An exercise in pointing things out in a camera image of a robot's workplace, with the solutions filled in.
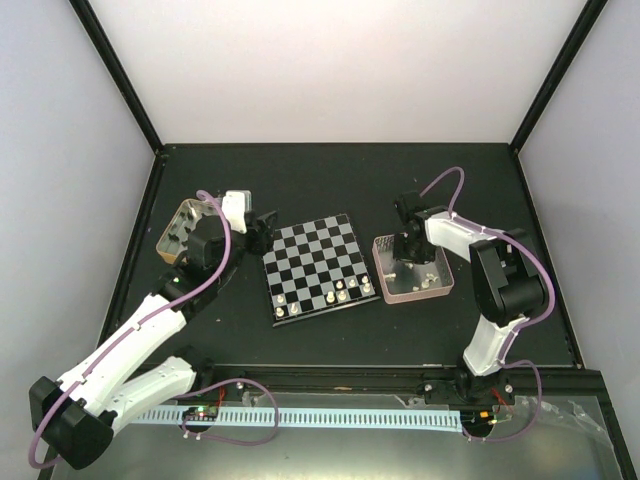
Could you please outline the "gold tin box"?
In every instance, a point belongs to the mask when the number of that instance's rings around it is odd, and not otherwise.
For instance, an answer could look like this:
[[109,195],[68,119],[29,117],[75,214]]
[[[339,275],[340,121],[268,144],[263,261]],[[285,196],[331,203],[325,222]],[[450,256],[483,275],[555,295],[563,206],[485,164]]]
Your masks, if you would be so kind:
[[197,199],[184,200],[156,243],[156,252],[167,264],[173,264],[187,247],[189,234],[203,216],[216,216],[214,207]]

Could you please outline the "pink tin box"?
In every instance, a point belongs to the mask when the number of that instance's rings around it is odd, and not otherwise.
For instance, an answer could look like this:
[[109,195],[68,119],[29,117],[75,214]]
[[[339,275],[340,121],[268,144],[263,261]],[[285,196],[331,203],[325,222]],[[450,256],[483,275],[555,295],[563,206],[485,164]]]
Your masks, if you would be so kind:
[[413,264],[393,257],[394,236],[373,241],[372,254],[387,304],[400,304],[448,295],[455,284],[444,250],[438,247],[435,260]]

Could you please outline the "small circuit board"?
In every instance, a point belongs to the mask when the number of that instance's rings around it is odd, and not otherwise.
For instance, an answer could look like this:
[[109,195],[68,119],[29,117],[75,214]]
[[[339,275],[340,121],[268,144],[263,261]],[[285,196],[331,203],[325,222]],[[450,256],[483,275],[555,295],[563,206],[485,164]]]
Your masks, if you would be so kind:
[[192,406],[187,408],[182,419],[186,421],[213,422],[218,416],[219,408],[216,406]]

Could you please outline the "black white chess board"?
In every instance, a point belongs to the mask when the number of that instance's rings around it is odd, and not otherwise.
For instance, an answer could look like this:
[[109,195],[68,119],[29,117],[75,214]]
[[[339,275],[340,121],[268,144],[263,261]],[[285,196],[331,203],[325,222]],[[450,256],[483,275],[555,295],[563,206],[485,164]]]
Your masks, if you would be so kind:
[[[275,231],[274,244],[263,256],[267,292],[275,327],[372,302],[379,298],[370,269],[360,248],[354,226],[345,213],[282,227]],[[362,275],[369,276],[371,291],[364,293]],[[356,279],[358,285],[349,287]],[[336,289],[342,281],[344,288]],[[347,298],[338,299],[338,292],[345,291]],[[333,292],[335,301],[326,302],[326,295]],[[286,298],[278,305],[276,297]],[[289,306],[297,302],[298,315],[289,313]],[[286,314],[276,316],[276,309]]]

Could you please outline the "black aluminium frame rail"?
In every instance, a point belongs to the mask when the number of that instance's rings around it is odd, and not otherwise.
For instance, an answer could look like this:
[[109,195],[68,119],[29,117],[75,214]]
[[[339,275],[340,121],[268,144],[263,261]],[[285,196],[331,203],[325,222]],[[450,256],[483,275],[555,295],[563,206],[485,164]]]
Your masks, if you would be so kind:
[[607,398],[602,374],[596,370],[528,365],[503,369],[473,380],[456,367],[347,368],[347,367],[207,367],[196,376],[190,390],[229,379],[228,399],[251,380],[273,393],[417,394],[433,404],[486,405],[502,398],[511,403],[517,395],[594,396]]

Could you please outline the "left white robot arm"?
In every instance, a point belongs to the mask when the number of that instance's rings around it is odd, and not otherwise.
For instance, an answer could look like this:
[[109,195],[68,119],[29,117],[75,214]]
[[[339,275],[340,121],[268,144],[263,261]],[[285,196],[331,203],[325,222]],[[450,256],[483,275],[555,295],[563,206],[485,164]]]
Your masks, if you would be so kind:
[[213,391],[211,366],[191,347],[147,373],[134,373],[216,299],[245,256],[272,249],[277,219],[275,211],[261,216],[249,211],[244,229],[236,230],[226,214],[201,216],[171,268],[118,330],[58,379],[42,376],[32,384],[32,467],[54,466],[54,461],[36,459],[37,446],[45,441],[57,461],[84,469],[140,414],[174,397],[202,399]]

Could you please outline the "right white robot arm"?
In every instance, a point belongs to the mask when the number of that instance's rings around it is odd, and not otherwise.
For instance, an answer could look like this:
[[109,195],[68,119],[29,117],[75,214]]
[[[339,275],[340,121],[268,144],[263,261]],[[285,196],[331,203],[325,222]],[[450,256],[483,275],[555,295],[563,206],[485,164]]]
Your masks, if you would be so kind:
[[470,264],[480,316],[456,367],[454,388],[461,400],[479,402],[498,382],[519,331],[553,311],[550,276],[521,229],[491,229],[444,206],[429,208],[416,191],[396,197],[394,207],[403,224],[394,235],[395,260],[427,264],[442,248]]

